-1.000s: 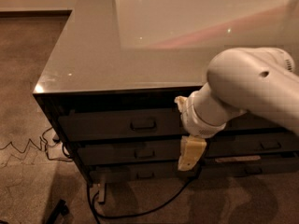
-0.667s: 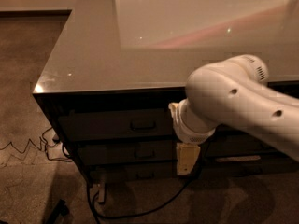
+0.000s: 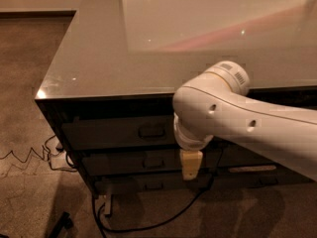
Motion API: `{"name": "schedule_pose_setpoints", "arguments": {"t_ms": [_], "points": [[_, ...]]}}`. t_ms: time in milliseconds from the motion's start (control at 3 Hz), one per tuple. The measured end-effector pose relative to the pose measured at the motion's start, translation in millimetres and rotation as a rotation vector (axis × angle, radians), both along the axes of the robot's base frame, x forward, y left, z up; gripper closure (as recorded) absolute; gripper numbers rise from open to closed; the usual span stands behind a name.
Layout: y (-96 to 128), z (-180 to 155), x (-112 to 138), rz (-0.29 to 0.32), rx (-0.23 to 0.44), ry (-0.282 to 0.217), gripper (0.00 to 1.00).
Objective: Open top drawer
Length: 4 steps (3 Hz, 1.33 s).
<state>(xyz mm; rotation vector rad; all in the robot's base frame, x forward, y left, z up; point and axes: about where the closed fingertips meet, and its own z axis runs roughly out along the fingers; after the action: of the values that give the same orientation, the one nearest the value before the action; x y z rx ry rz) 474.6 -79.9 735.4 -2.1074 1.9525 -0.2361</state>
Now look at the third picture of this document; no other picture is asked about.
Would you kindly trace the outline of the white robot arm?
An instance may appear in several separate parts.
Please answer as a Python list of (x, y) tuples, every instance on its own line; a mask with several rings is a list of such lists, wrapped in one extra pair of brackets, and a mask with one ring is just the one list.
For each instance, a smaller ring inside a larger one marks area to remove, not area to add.
[(200, 151), (218, 137), (317, 180), (317, 111), (247, 96), (250, 79), (220, 61), (174, 93), (174, 135), (183, 150)]

